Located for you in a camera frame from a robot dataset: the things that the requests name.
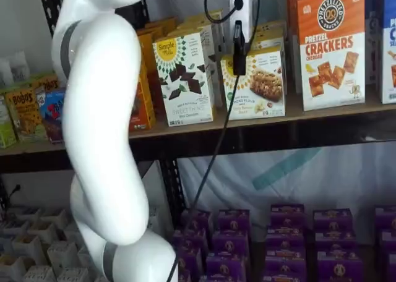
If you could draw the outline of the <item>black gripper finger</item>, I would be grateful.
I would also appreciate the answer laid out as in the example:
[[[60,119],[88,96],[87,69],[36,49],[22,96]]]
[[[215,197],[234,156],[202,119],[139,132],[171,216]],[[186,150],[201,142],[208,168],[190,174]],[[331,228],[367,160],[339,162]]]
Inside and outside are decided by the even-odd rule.
[[[245,37],[242,30],[242,21],[237,20],[233,35],[233,73],[246,75]]]

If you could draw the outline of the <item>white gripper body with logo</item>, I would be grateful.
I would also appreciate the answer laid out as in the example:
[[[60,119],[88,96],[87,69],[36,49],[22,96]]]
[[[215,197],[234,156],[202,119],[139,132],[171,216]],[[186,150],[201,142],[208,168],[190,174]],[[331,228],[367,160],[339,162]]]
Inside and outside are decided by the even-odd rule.
[[[250,38],[253,31],[253,0],[242,0],[241,10],[236,10],[230,17],[230,37],[232,38],[235,30],[235,23],[240,20],[242,23],[242,33],[245,38]],[[235,6],[235,0],[230,0],[230,9]]]

